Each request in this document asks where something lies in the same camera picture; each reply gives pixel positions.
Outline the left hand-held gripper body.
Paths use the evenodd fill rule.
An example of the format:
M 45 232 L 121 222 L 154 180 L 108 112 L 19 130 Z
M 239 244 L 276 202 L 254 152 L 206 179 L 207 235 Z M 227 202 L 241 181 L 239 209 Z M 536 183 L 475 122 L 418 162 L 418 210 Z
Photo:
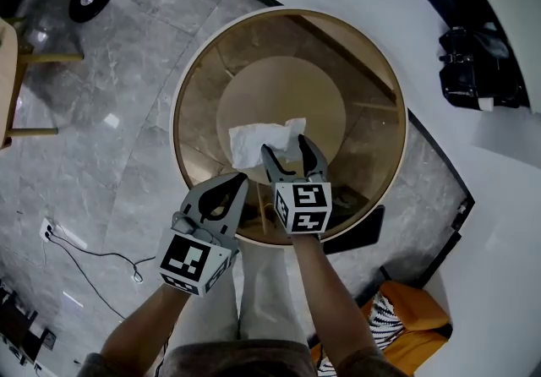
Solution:
M 158 271 L 166 284 L 204 297 L 237 253 L 235 238 L 216 236 L 177 212 L 159 242 Z

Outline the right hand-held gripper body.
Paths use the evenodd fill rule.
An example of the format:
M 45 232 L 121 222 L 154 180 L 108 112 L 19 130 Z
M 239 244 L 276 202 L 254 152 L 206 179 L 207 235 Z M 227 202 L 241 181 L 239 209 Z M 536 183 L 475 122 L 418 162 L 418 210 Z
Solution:
M 270 176 L 274 209 L 288 236 L 325 232 L 331 216 L 331 183 L 323 172 L 306 178 Z

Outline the white tissue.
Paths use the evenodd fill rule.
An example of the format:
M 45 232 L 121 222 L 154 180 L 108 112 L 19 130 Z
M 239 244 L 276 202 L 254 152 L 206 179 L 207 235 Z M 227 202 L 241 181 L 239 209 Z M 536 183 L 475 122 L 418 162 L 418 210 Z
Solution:
M 261 147 L 269 146 L 275 156 L 286 162 L 300 161 L 298 136 L 303 134 L 306 119 L 292 118 L 284 125 L 252 123 L 229 129 L 232 166 L 248 169 L 263 164 Z

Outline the black waste bin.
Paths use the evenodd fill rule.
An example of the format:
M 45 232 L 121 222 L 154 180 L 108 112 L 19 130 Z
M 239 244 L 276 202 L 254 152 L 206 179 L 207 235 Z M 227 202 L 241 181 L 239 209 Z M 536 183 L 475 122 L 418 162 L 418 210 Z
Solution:
M 380 239 L 384 215 L 385 207 L 378 205 L 357 226 L 324 242 L 323 250 L 325 254 L 339 254 L 376 244 Z

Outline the person's left forearm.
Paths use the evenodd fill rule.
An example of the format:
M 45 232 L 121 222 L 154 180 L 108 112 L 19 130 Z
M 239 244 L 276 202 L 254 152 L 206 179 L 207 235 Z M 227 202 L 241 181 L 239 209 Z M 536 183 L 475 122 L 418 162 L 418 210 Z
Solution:
M 107 338 L 101 355 L 135 376 L 144 375 L 172 333 L 190 295 L 160 286 Z

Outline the person's right forearm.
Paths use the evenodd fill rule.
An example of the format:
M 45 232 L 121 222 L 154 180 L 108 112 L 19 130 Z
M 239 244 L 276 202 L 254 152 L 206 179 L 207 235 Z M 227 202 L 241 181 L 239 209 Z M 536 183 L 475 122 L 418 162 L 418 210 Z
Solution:
M 327 259 L 319 240 L 308 234 L 292 237 L 303 289 L 315 331 L 334 366 L 375 347 L 360 308 Z

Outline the round glass coffee table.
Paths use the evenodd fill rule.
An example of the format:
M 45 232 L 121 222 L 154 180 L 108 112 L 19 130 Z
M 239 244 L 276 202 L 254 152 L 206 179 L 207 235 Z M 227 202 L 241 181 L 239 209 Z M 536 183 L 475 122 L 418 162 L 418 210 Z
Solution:
M 290 125 L 328 162 L 333 209 L 322 240 L 366 219 L 395 182 L 407 143 L 407 109 L 395 73 L 360 30 L 315 10 L 274 7 L 217 31 L 178 82 L 172 150 L 188 186 L 199 182 L 189 150 L 231 172 L 229 132 Z

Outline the person's light trousers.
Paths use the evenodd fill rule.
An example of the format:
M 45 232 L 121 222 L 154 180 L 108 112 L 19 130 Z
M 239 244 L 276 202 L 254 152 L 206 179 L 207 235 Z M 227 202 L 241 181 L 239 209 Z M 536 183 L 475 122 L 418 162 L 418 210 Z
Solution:
M 188 300 L 172 333 L 172 344 L 278 340 L 307 346 L 293 307 L 284 250 L 241 243 L 240 258 L 241 304 L 237 305 L 232 268 L 228 268 L 205 297 Z

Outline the person's grey printed t-shirt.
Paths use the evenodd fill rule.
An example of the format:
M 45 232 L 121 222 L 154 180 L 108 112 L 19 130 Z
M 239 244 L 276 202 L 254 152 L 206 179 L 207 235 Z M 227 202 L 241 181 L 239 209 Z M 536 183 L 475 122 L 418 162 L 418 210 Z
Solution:
M 336 377 L 408 377 L 377 347 L 347 356 Z M 156 377 L 319 377 L 304 344 L 279 340 L 210 342 L 172 349 Z

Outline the black white striped blanket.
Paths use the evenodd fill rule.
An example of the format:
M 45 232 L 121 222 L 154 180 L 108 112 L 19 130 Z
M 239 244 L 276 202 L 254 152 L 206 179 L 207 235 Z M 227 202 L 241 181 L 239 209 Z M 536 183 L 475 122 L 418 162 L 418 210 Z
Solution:
M 377 292 L 368 303 L 366 319 L 375 344 L 381 351 L 388 348 L 405 329 L 392 302 L 381 292 Z M 311 349 L 311 354 L 318 377 L 336 377 L 336 370 L 321 343 Z

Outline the white power strip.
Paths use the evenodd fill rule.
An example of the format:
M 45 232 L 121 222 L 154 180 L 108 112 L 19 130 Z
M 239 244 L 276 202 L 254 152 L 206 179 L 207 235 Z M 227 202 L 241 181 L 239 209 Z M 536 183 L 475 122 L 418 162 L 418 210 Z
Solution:
M 43 219 L 39 230 L 39 235 L 45 243 L 49 242 L 50 238 L 57 236 L 56 226 L 57 225 L 48 217 Z

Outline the orange sofa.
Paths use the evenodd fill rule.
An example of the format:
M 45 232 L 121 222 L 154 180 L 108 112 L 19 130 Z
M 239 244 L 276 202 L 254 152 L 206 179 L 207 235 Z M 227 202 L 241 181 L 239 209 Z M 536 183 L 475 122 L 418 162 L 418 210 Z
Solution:
M 449 341 L 452 333 L 450 317 L 422 289 L 385 281 L 377 292 L 392 302 L 405 327 L 381 353 L 389 363 L 413 377 L 415 371 Z M 371 299 L 362 307 L 357 304 L 365 319 Z

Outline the black equipment stand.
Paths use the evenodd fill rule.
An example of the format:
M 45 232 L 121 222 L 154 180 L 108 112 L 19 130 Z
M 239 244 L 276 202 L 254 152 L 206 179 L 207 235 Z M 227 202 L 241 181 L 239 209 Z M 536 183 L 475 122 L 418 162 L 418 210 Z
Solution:
M 21 367 L 31 365 L 36 377 L 57 377 L 40 360 L 52 352 L 57 336 L 44 327 L 36 334 L 32 329 L 38 312 L 18 305 L 18 293 L 9 289 L 0 278 L 0 341 L 8 348 Z

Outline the black handbag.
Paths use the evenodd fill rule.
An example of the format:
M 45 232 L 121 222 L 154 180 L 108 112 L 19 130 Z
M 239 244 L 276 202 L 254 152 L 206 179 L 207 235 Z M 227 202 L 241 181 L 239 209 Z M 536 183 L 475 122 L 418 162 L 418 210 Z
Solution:
M 528 107 L 522 75 L 505 38 L 488 26 L 453 27 L 439 38 L 444 53 L 440 85 L 454 107 L 481 111 L 478 98 L 493 97 L 495 107 Z

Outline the wooden side table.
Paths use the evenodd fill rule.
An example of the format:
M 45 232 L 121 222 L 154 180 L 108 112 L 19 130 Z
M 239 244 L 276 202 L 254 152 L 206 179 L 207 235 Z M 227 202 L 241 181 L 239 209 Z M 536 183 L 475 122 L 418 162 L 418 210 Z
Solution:
M 0 150 L 8 148 L 13 138 L 41 137 L 58 134 L 58 128 L 15 128 L 17 100 L 31 63 L 68 63 L 84 59 L 81 53 L 34 53 L 34 47 L 23 41 L 19 44 L 16 24 L 25 18 L 0 18 Z

